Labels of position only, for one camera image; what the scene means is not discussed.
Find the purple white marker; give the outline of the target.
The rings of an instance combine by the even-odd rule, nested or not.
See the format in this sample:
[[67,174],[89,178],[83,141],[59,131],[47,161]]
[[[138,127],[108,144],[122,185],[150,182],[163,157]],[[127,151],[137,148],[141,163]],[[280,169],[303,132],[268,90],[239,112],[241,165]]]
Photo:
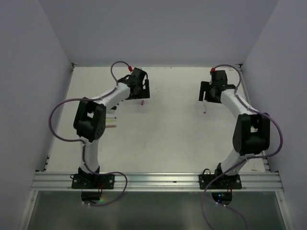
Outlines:
[[207,102],[205,100],[203,101],[203,113],[206,114],[206,111],[207,111]]

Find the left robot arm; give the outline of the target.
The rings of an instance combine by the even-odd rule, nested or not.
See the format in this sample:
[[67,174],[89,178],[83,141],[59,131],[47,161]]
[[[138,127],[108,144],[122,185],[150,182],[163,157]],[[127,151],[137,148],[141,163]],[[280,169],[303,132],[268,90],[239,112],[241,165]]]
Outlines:
[[106,129],[106,114],[124,100],[150,98],[148,74],[139,68],[119,79],[115,88],[94,98],[82,98],[77,108],[73,127],[83,141],[82,164],[86,174],[83,183],[95,188],[100,182],[98,144]]

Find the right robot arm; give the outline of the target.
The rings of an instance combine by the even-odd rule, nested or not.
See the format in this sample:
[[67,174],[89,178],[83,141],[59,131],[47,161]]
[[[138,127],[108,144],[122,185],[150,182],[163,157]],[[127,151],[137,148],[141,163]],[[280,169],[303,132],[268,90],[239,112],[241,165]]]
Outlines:
[[210,81],[201,82],[198,100],[204,106],[207,103],[223,104],[236,119],[233,149],[218,164],[213,177],[217,187],[225,188],[231,182],[230,176],[237,175],[246,161],[269,148],[271,122],[237,94],[235,85],[228,84],[225,70],[212,68],[210,75]]

